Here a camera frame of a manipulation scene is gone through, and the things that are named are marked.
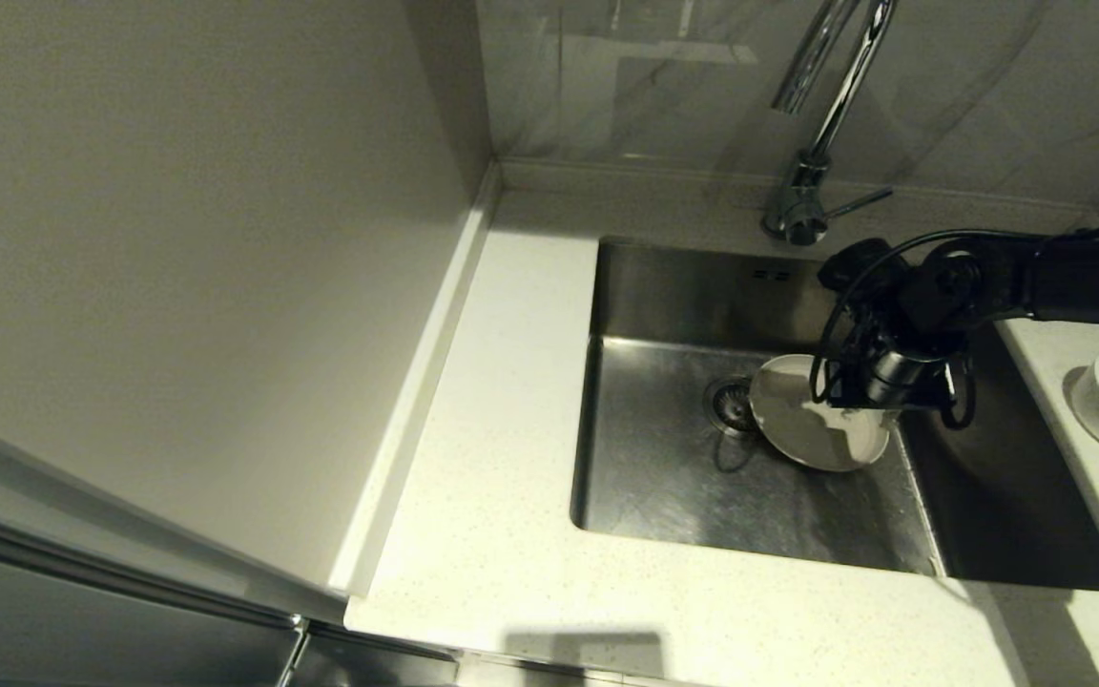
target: sink basin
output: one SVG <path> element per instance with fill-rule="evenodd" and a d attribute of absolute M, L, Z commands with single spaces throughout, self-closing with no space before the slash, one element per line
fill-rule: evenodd
<path fill-rule="evenodd" d="M 636 539 L 980 581 L 1099 589 L 1099 530 L 995 328 L 974 332 L 978 414 L 903 413 L 876 464 L 782 456 L 733 399 L 811 353 L 820 262 L 604 241 L 571 518 Z"/>

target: backsplash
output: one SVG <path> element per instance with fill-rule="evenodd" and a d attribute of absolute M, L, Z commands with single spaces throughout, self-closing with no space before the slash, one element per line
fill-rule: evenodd
<path fill-rule="evenodd" d="M 769 108 L 820 0 L 477 0 L 500 156 L 777 175 L 829 107 Z M 1099 207 L 1099 1 L 899 3 L 832 178 Z"/>

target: chrome faucet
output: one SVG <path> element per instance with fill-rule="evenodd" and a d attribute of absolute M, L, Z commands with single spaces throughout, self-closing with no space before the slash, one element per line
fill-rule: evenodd
<path fill-rule="evenodd" d="M 842 27 L 846 25 L 856 4 L 858 0 L 824 0 L 812 19 L 812 25 L 808 26 L 803 42 L 799 43 L 791 68 L 782 79 L 773 104 L 776 110 L 790 114 L 799 111 L 821 73 L 829 52 L 837 41 L 837 34 L 842 33 Z M 892 188 L 881 188 L 829 212 L 821 207 L 821 182 L 829 171 L 829 147 L 833 145 L 834 136 L 846 119 L 859 84 L 867 76 L 872 58 L 876 57 L 880 43 L 885 42 L 895 4 L 893 0 L 872 0 L 872 8 L 868 8 L 867 19 L 864 21 L 864 33 L 855 44 L 855 52 L 851 54 L 850 66 L 846 67 L 846 76 L 842 79 L 834 103 L 829 107 L 829 113 L 821 122 L 811 147 L 802 148 L 788 173 L 782 176 L 782 184 L 763 217 L 763 228 L 777 239 L 799 246 L 811 246 L 823 237 L 832 219 L 893 195 Z"/>

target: drain strainer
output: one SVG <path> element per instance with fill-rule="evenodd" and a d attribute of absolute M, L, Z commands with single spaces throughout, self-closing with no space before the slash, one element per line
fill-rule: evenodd
<path fill-rule="evenodd" d="M 715 379 L 706 388 L 706 417 L 715 430 L 729 436 L 746 436 L 757 431 L 754 410 L 748 407 L 747 377 Z"/>

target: plate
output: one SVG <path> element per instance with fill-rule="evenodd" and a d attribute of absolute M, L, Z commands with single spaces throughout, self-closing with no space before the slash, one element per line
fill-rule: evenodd
<path fill-rule="evenodd" d="M 889 446 L 885 410 L 832 409 L 808 390 L 812 356 L 779 356 L 763 365 L 748 388 L 757 425 L 786 457 L 830 473 L 874 464 Z"/>

